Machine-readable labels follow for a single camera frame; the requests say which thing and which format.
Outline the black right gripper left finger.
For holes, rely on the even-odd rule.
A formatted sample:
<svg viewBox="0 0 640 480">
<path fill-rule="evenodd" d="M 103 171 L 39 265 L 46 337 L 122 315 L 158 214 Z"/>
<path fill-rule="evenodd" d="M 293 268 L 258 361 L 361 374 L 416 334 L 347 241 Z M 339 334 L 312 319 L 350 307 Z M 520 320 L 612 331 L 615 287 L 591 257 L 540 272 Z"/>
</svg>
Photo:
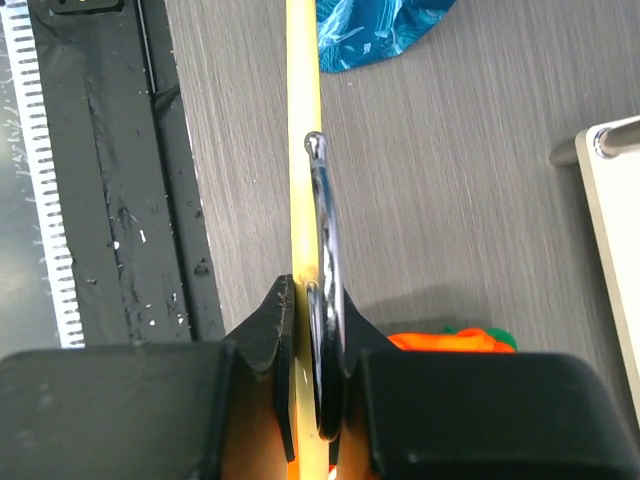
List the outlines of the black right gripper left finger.
<svg viewBox="0 0 640 480">
<path fill-rule="evenodd" d="M 34 350 L 1 363 L 5 479 L 283 479 L 290 276 L 218 341 Z"/>
</svg>

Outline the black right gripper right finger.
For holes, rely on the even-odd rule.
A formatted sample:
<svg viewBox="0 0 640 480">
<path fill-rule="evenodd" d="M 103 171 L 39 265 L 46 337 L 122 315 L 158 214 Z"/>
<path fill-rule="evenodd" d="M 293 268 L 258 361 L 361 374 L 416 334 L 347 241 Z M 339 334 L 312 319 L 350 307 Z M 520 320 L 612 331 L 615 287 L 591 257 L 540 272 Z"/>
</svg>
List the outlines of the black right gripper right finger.
<svg viewBox="0 0 640 480">
<path fill-rule="evenodd" d="M 394 346 L 345 304 L 341 479 L 635 479 L 639 454 L 596 372 L 558 353 Z"/>
</svg>

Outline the orange shorts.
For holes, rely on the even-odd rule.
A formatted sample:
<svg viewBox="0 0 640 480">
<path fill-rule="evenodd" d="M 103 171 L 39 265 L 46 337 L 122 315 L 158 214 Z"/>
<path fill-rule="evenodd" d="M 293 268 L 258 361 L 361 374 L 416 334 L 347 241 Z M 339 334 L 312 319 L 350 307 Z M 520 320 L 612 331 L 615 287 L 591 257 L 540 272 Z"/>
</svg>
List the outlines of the orange shorts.
<svg viewBox="0 0 640 480">
<path fill-rule="evenodd" d="M 371 334 L 356 333 L 354 346 L 357 349 L 382 349 L 393 346 L 403 351 L 465 352 L 465 353 L 516 353 L 509 346 L 497 343 L 483 334 L 456 336 L 441 333 L 400 332 L 390 335 L 373 328 Z"/>
</svg>

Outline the yellow hanger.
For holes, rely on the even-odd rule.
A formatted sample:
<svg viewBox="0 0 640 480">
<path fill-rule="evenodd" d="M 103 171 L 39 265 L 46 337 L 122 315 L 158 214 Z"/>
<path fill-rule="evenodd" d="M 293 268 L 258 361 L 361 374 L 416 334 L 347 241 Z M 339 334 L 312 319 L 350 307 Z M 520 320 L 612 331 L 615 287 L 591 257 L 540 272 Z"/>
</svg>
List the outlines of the yellow hanger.
<svg viewBox="0 0 640 480">
<path fill-rule="evenodd" d="M 322 132 L 316 4 L 286 4 L 291 259 L 295 285 L 297 479 L 329 476 L 345 374 L 345 315 L 337 214 Z"/>
</svg>

